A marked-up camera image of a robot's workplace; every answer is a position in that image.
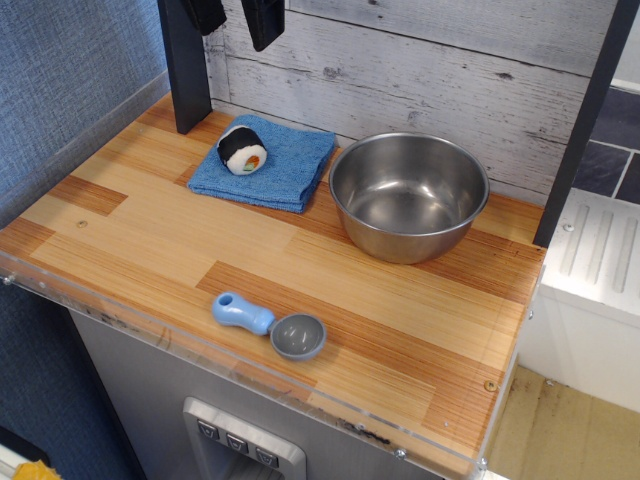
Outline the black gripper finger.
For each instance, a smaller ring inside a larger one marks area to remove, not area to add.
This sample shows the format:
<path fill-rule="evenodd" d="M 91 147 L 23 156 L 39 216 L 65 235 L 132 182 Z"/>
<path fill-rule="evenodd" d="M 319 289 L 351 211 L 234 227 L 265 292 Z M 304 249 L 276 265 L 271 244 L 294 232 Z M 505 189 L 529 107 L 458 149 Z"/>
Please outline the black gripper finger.
<path fill-rule="evenodd" d="M 221 0 L 182 0 L 182 4 L 202 36 L 211 34 L 227 20 Z"/>
<path fill-rule="evenodd" d="M 253 48 L 265 50 L 285 31 L 284 0 L 242 0 Z"/>

